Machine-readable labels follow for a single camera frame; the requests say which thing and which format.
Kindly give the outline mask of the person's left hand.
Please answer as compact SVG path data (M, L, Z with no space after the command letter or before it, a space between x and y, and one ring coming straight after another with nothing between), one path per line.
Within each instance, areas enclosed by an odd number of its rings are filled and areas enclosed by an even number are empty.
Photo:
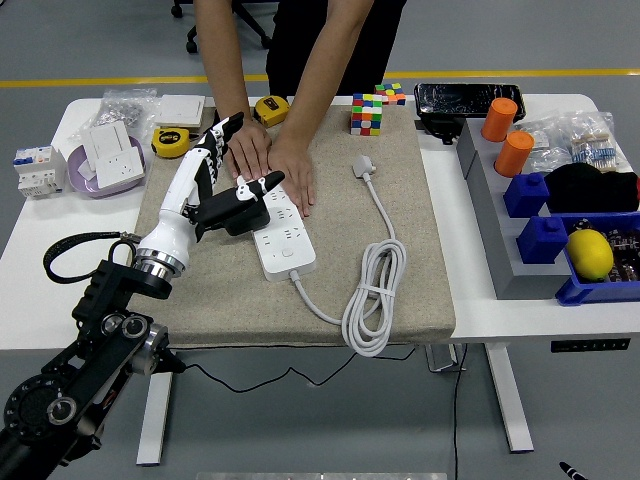
M316 201L313 163L309 143L288 135L279 135L268 153L268 166L281 171L285 179L281 186L302 218L311 214Z

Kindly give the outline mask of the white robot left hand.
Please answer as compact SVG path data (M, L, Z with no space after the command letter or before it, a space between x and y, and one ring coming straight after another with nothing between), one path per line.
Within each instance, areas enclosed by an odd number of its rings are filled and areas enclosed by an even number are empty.
M161 204L157 226L136 251L136 261L147 259L186 268L189 249L207 230L238 215L266 196L284 180L274 171L257 180L214 192L228 141L243 125L239 112L206 131L182 159Z

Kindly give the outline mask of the person's right hand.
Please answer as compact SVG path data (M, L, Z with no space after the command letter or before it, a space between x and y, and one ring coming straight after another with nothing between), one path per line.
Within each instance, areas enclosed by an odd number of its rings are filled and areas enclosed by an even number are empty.
M244 120L242 127L228 142L224 161L233 179L257 180L268 172L268 152L271 138L266 129L253 119Z

